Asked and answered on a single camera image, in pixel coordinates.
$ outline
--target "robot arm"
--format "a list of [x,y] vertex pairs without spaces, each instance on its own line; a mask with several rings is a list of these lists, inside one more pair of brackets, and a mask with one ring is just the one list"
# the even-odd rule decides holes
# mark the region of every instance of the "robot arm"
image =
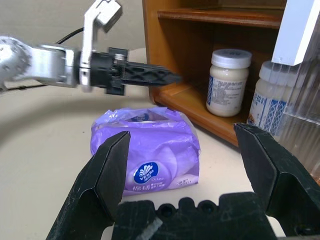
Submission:
[[98,30],[107,33],[122,14],[115,0],[96,0],[84,15],[82,51],[59,44],[30,46],[9,36],[0,36],[0,89],[5,82],[28,79],[46,85],[75,88],[84,92],[92,87],[106,93],[124,95],[124,84],[163,86],[180,77],[165,67],[128,62],[128,51],[110,48],[96,50]]

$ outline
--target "white table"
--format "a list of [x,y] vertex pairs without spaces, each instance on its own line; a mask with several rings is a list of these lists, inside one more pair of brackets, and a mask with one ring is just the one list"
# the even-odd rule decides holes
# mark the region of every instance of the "white table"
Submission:
[[[93,121],[108,109],[151,108],[148,90],[130,86],[127,96],[105,95],[102,89],[47,86],[0,96],[0,235],[4,240],[44,240],[78,173],[91,158]],[[191,197],[219,203],[225,193],[251,192],[241,155],[197,128],[201,146],[199,184],[176,190],[124,197],[178,207]],[[272,219],[277,235],[284,236]],[[111,239],[107,228],[103,240]]]

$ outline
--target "white bottle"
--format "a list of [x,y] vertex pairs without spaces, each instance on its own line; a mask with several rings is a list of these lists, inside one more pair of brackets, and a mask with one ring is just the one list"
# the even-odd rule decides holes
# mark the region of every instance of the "white bottle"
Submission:
[[220,117],[241,110],[252,54],[239,49],[220,49],[212,54],[207,109]]
[[279,138],[282,117],[289,98],[297,98],[302,82],[297,81],[299,65],[287,66],[271,61],[262,64],[247,123]]

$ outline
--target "plastic wrapper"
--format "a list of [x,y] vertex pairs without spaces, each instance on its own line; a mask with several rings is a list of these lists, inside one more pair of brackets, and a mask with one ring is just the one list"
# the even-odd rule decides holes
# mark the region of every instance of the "plastic wrapper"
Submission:
[[91,128],[91,153],[122,131],[131,134],[124,196],[198,183],[199,141],[183,113],[166,107],[109,110]]

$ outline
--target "glass jar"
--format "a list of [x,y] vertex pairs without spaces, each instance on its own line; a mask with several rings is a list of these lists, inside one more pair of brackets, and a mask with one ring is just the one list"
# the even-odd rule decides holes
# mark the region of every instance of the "glass jar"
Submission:
[[239,49],[220,49],[212,54],[207,109],[220,117],[241,110],[252,54]]

